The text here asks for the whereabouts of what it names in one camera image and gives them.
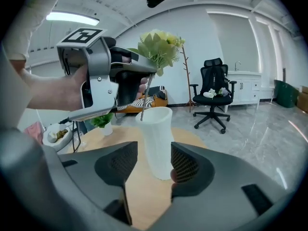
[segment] wooden coat rack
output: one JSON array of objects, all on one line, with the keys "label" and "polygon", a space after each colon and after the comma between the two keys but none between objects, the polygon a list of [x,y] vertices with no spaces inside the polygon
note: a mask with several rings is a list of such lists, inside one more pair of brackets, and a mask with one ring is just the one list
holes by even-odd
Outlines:
[{"label": "wooden coat rack", "polygon": [[187,60],[188,60],[188,57],[186,57],[185,55],[185,50],[184,50],[184,46],[182,46],[182,51],[181,52],[183,55],[184,55],[184,65],[186,68],[184,68],[184,70],[186,70],[186,74],[187,74],[187,82],[188,82],[188,93],[189,93],[189,101],[187,102],[187,104],[185,106],[188,106],[189,105],[189,113],[191,112],[191,107],[192,106],[198,106],[195,102],[192,101],[192,95],[191,95],[191,87],[190,87],[190,81],[189,81],[189,74],[190,72],[188,72],[188,65],[187,65]]}]

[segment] white cabinet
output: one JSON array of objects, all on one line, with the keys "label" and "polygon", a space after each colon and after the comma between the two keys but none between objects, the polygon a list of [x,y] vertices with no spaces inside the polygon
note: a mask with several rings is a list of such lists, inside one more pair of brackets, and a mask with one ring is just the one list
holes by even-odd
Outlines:
[{"label": "white cabinet", "polygon": [[247,71],[230,71],[227,78],[235,80],[233,103],[230,105],[240,104],[257,104],[259,106],[259,92],[261,87],[261,74]]}]

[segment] black office chair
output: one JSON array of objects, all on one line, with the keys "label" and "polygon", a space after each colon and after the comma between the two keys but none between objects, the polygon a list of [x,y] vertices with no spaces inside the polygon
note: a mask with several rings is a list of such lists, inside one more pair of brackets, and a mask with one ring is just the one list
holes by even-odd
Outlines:
[{"label": "black office chair", "polygon": [[[230,115],[222,114],[214,112],[215,107],[222,105],[229,105],[233,102],[233,94],[234,94],[234,85],[236,81],[229,81],[226,76],[228,75],[228,65],[222,64],[222,60],[220,58],[213,59],[213,60],[206,60],[204,62],[204,67],[201,68],[201,75],[202,75],[202,89],[199,95],[197,95],[197,84],[191,84],[190,86],[193,87],[194,91],[194,98],[193,101],[196,103],[200,103],[202,105],[210,105],[210,112],[195,112],[193,116],[196,115],[206,115],[201,121],[199,121],[194,128],[198,129],[201,123],[204,123],[209,118],[215,119],[223,129],[220,130],[222,134],[226,132],[226,126],[222,123],[219,119],[219,116],[227,117],[227,121],[230,121]],[[215,96],[213,99],[206,98],[203,96],[204,92],[209,91],[211,88],[215,90],[216,93],[219,92],[220,88],[225,87],[229,89],[228,83],[231,84],[231,93],[225,97],[223,96]]]}]

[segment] ceiling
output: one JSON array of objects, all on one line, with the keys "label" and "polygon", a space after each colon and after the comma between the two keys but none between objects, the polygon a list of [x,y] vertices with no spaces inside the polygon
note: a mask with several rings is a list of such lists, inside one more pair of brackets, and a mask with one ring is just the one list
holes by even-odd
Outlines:
[{"label": "ceiling", "polygon": [[[152,15],[193,4],[226,4],[249,9],[269,17],[291,33],[296,31],[296,25],[279,0],[166,0],[154,9],[148,8],[145,0],[59,0],[54,10],[96,17],[100,20],[96,27],[107,29],[106,35],[116,37]],[[69,31],[81,26],[88,27],[79,23],[44,21],[33,34],[29,51],[52,49]]]}]

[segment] door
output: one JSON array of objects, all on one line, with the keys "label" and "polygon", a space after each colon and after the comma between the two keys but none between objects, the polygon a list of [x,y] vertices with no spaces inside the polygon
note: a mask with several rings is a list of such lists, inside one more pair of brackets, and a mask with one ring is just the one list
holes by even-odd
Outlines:
[{"label": "door", "polygon": [[251,92],[252,92],[252,80],[242,79],[242,89],[241,89],[241,102],[251,101]]},{"label": "door", "polygon": [[237,83],[234,85],[234,95],[233,102],[239,102],[241,100],[241,79],[230,79],[230,81],[235,80]]}]

